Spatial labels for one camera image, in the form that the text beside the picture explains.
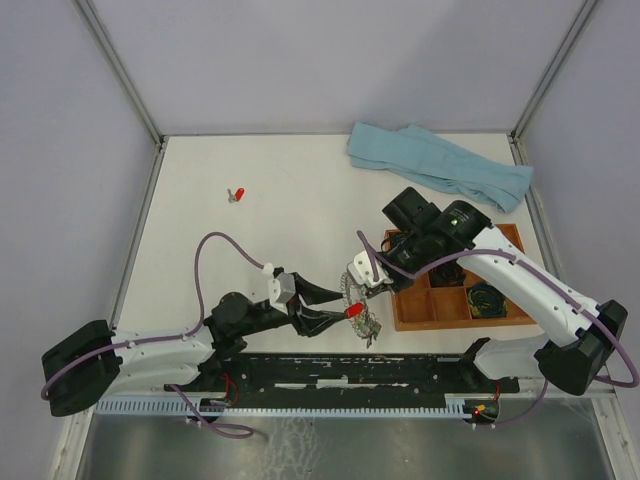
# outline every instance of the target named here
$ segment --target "teal cloth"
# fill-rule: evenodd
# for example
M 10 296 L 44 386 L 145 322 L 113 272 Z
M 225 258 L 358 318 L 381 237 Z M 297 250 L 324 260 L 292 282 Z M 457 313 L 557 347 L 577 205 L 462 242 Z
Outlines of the teal cloth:
M 506 213 L 522 202 L 533 175 L 531 167 L 492 162 L 415 125 L 390 132 L 356 123 L 347 151 L 354 167 L 389 170 Z

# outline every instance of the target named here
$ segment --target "gray wall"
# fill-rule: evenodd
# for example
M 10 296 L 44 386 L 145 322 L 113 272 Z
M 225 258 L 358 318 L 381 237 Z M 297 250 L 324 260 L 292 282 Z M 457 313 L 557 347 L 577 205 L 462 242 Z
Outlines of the gray wall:
M 639 20 L 637 0 L 602 2 L 525 143 L 568 279 L 627 307 L 622 339 L 640 366 Z M 609 364 L 629 378 L 617 355 Z M 640 390 L 618 394 L 640 446 Z
M 68 0 L 0 3 L 0 477 L 43 478 L 61 426 L 40 356 L 104 317 L 153 145 Z
M 582 0 L 94 0 L 166 134 L 513 128 Z

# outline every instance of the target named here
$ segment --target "gray floor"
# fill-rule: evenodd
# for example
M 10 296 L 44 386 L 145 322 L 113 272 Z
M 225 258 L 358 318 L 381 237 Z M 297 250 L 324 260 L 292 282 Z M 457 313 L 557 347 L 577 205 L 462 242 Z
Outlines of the gray floor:
M 528 405 L 503 400 L 504 418 Z M 228 440 L 177 418 L 95 416 L 79 479 L 614 478 L 588 400 L 547 400 L 526 422 L 471 431 L 461 420 L 246 418 Z

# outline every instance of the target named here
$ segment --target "wall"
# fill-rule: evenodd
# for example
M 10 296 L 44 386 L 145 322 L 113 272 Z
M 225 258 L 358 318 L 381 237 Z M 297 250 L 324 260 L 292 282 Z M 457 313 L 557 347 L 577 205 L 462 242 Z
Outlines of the wall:
M 640 2 L 607 0 L 561 71 L 525 144 L 566 276 L 630 312 L 622 340 L 640 365 Z M 617 355 L 615 377 L 629 374 Z M 640 390 L 618 389 L 640 446 Z
M 0 5 L 0 465 L 43 478 L 40 356 L 104 318 L 153 145 L 71 2 Z
M 166 134 L 515 125 L 582 0 L 94 0 Z

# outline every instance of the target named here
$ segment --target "blue towel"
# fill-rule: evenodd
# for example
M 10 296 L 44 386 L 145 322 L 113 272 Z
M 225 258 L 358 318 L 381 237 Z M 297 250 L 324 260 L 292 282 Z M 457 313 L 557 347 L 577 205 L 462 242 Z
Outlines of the blue towel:
M 347 151 L 354 167 L 389 170 L 506 213 L 520 204 L 533 175 L 531 167 L 492 162 L 415 125 L 389 132 L 356 123 Z

